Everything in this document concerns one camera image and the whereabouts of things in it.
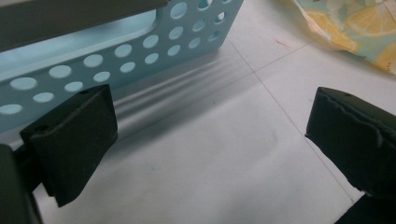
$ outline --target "black rubber pad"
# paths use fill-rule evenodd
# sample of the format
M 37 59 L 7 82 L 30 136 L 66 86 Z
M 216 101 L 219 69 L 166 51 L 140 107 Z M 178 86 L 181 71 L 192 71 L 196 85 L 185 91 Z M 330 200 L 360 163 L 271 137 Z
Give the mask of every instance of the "black rubber pad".
M 59 206 L 82 192 L 107 150 L 117 140 L 117 121 L 108 85 L 82 91 L 21 132 Z
M 396 198 L 396 117 L 348 93 L 318 88 L 306 137 L 355 188 Z

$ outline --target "plastic bag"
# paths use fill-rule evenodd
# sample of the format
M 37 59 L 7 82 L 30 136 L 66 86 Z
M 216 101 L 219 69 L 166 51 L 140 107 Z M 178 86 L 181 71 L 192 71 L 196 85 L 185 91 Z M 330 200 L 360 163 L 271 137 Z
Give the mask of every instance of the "plastic bag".
M 396 75 L 396 0 L 293 1 L 331 46 Z

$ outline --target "perforated basket wall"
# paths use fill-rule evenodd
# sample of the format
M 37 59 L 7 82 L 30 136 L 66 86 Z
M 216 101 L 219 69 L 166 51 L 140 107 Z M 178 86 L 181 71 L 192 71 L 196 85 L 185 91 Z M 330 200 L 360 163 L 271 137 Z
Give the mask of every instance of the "perforated basket wall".
M 144 35 L 35 63 L 32 71 L 0 74 L 0 132 L 39 118 L 77 91 L 105 83 L 115 90 L 218 49 L 242 2 L 172 0 L 157 9 Z

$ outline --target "white floor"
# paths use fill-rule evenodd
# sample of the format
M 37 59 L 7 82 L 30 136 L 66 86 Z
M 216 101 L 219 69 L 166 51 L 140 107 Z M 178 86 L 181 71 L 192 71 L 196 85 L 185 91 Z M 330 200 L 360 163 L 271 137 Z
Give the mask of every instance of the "white floor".
M 316 89 L 396 114 L 395 84 L 289 0 L 246 0 L 220 50 L 116 92 L 121 140 L 80 197 L 35 196 L 45 223 L 334 223 L 362 194 L 304 138 Z

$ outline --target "light blue plastic basket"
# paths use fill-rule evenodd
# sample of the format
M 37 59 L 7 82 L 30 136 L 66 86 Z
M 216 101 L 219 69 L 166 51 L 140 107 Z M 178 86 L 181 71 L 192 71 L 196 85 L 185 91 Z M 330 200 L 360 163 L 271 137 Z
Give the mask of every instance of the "light blue plastic basket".
M 111 89 L 218 49 L 243 0 L 172 0 L 131 18 L 0 53 L 0 132 L 89 87 Z

